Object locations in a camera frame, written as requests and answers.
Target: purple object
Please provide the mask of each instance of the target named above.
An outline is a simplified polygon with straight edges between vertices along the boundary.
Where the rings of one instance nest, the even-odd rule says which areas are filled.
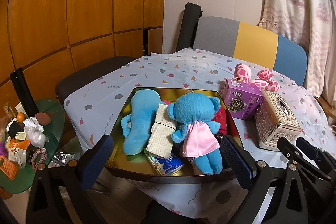
[[[232,117],[249,120],[257,110],[263,95],[254,85],[226,79],[222,98]]]
[[[0,143],[0,156],[7,157],[7,149],[5,148],[5,143]]]

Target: patterned curtain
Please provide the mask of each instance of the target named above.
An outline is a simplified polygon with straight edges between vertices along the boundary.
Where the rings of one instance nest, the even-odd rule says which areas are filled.
[[[259,26],[300,45],[308,56],[305,88],[335,105],[335,0],[265,0]]]

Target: teddy bear's ear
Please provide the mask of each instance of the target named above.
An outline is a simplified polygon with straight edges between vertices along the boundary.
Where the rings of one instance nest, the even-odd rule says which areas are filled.
[[[215,109],[215,112],[217,112],[221,108],[221,102],[217,97],[209,97],[210,100],[213,103],[213,108]]]
[[[175,103],[172,103],[170,104],[168,107],[167,107],[167,112],[168,112],[168,115],[171,119],[175,120],[175,116],[174,116],[174,106],[175,106]]]

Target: blue teddy bear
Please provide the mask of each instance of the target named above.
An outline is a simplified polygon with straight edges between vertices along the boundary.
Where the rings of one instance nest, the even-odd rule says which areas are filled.
[[[167,108],[169,117],[182,123],[182,128],[172,133],[172,140],[175,143],[184,141],[183,155],[195,157],[193,162],[207,175],[219,174],[223,169],[219,143],[213,136],[218,133],[221,124],[211,121],[220,107],[221,103],[216,97],[188,93]]]
[[[125,137],[123,150],[126,155],[136,155],[146,147],[159,104],[165,103],[155,90],[139,90],[132,97],[132,114],[123,117],[120,122]]]

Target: glittery tissue box cover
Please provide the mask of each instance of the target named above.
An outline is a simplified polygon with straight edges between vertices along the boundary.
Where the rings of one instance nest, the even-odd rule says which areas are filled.
[[[226,79],[222,98],[232,117],[249,120],[257,110],[263,95],[256,86]]]
[[[276,150],[277,141],[285,137],[292,142],[301,131],[292,109],[277,93],[263,90],[263,99],[254,114],[260,148]]]

